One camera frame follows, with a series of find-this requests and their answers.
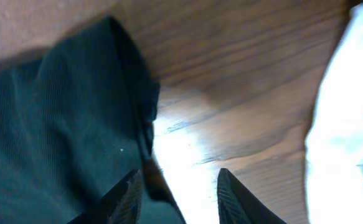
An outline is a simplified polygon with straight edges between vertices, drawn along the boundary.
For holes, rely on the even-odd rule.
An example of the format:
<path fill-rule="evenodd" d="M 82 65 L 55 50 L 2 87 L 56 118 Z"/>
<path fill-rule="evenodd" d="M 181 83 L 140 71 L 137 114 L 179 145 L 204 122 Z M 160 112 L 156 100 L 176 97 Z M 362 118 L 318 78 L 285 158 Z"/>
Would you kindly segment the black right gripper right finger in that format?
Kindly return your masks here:
<path fill-rule="evenodd" d="M 217 202 L 220 224 L 286 224 L 226 168 L 219 170 Z"/>

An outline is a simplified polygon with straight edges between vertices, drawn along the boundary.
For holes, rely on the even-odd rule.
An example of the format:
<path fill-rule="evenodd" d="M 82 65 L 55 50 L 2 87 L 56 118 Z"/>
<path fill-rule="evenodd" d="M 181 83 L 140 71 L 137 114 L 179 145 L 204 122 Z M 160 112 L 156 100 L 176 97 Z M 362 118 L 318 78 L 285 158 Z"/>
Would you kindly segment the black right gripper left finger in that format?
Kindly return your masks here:
<path fill-rule="evenodd" d="M 143 197 L 140 170 L 132 170 L 109 190 L 92 209 L 68 224 L 137 224 Z"/>

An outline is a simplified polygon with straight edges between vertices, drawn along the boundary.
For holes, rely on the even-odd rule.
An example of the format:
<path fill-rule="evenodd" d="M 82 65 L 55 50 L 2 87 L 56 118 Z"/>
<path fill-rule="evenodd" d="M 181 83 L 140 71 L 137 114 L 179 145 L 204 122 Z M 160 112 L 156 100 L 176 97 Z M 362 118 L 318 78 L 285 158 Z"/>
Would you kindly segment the black polo shirt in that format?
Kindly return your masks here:
<path fill-rule="evenodd" d="M 138 223 L 183 223 L 145 183 L 158 96 L 112 17 L 0 72 L 0 223 L 68 223 L 132 170 L 143 178 Z"/>

